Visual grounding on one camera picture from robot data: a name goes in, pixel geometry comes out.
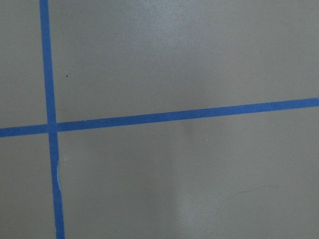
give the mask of gray surface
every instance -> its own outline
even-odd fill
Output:
[[[317,239],[319,109],[59,134],[68,239]]]
[[[317,97],[318,10],[317,0],[50,1],[58,121]]]
[[[0,138],[0,238],[54,239],[47,135]]]
[[[0,1],[0,128],[46,123],[39,2]]]

